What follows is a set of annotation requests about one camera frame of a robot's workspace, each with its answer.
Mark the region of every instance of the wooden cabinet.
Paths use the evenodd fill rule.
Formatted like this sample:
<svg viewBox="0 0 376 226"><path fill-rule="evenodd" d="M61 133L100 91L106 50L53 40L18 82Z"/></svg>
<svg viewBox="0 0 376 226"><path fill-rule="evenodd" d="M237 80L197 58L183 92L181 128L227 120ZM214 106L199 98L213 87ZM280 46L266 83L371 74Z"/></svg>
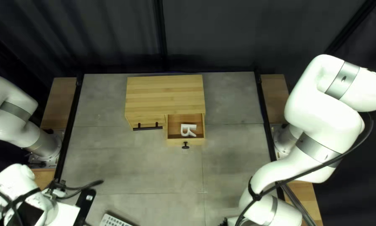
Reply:
<svg viewBox="0 0 376 226"><path fill-rule="evenodd" d="M125 118L131 129L162 126L167 143L198 145L205 139L205 98L202 75L129 77ZM181 136L181 124L195 124L196 137Z"/></svg>

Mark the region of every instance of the black curtain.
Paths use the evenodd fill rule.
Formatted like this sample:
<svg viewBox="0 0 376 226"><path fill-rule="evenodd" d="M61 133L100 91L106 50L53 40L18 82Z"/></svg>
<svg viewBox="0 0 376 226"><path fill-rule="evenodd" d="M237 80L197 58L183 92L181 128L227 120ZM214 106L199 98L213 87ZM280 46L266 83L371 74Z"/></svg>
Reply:
<svg viewBox="0 0 376 226"><path fill-rule="evenodd" d="M36 124L53 78L80 73L258 68L293 87L364 2L0 0L0 75L39 102ZM376 70L376 8L334 54ZM25 159L9 150L0 142L0 169ZM376 128L315 190L325 225L376 222Z"/></svg>
<svg viewBox="0 0 376 226"><path fill-rule="evenodd" d="M376 7L333 55L376 71ZM328 181L314 184L326 226L376 225L376 111L371 115L371 136L344 158Z"/></svg>

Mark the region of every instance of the white remote control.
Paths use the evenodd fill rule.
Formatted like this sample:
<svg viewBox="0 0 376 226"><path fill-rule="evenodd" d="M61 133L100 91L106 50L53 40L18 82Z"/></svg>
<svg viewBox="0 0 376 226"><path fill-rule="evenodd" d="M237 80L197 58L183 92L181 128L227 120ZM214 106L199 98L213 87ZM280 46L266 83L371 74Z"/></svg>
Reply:
<svg viewBox="0 0 376 226"><path fill-rule="evenodd" d="M134 226L133 224L126 223L124 220L104 214L100 226Z"/></svg>

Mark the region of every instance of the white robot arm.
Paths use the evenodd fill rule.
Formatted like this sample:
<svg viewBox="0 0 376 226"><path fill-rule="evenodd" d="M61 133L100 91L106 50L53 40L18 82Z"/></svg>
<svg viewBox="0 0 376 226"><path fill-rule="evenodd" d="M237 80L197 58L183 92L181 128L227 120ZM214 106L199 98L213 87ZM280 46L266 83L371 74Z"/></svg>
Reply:
<svg viewBox="0 0 376 226"><path fill-rule="evenodd" d="M0 140L25 148L40 161L48 161L58 155L61 141L29 121L36 108L33 98L0 77Z"/></svg>
<svg viewBox="0 0 376 226"><path fill-rule="evenodd" d="M250 181L260 194L266 186L299 175L342 155L363 131L364 121L357 111L376 110L376 73L330 55L311 61L292 90L284 111L295 145L283 160L261 167ZM336 169L339 161L296 180L321 183ZM242 211L253 200L248 189L241 196ZM260 225L301 224L301 213L294 207L266 195L255 202L244 216ZM229 226L236 218L230 218Z"/></svg>
<svg viewBox="0 0 376 226"><path fill-rule="evenodd" d="M13 164L0 172L0 192L14 201L21 195L38 188L34 179L35 175L29 167ZM7 205L8 203L0 196L0 219L1 212ZM35 226L72 226L80 210L79 207L56 202L40 191L26 197L24 202L16 205L16 209L28 215L27 218L22 219L24 226L28 225L27 223ZM4 217L4 225L16 220L14 211L9 209Z"/></svg>

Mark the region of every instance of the gray table surface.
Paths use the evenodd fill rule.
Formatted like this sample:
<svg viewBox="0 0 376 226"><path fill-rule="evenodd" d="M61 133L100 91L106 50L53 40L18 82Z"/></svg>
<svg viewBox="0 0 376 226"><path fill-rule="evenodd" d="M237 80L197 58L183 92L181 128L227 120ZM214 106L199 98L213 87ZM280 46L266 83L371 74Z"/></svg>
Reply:
<svg viewBox="0 0 376 226"><path fill-rule="evenodd" d="M249 178L270 162L255 77L201 74L206 144L188 150L167 147L164 130L130 129L126 78L141 74L85 75L62 179L105 180L88 223L98 226L108 210L141 226L216 226L239 214Z"/></svg>

